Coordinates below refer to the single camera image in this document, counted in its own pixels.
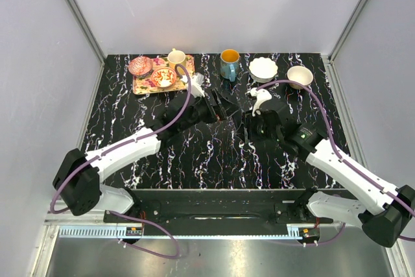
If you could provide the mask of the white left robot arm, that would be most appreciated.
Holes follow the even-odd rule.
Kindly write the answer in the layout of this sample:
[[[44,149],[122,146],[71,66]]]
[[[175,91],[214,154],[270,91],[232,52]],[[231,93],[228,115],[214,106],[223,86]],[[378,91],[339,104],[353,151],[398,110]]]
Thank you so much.
[[[101,209],[116,211],[126,222],[137,220],[141,208],[131,192],[106,186],[104,181],[123,167],[169,147],[185,130],[199,123],[226,120],[239,111],[231,97],[217,89],[209,92],[205,96],[177,95],[137,132],[107,147],[69,151],[53,180],[55,197],[61,198],[74,216]]]

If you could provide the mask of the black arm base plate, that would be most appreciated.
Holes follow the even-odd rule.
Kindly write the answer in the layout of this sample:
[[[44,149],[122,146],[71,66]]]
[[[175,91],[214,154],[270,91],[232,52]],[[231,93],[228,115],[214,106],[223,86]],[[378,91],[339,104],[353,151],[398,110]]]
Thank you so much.
[[[127,216],[155,223],[184,220],[255,220],[270,223],[328,223],[306,210],[311,189],[139,189]]]

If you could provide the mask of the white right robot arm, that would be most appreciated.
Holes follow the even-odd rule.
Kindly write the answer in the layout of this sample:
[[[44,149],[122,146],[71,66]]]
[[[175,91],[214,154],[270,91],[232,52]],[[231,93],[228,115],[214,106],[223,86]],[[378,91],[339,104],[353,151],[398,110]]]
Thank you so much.
[[[245,141],[271,141],[305,163],[325,172],[347,189],[354,199],[312,191],[295,206],[304,223],[328,218],[361,228],[374,242],[390,248],[400,238],[414,213],[414,188],[379,178],[342,152],[328,135],[310,123],[297,123],[279,101],[256,104],[242,114]]]

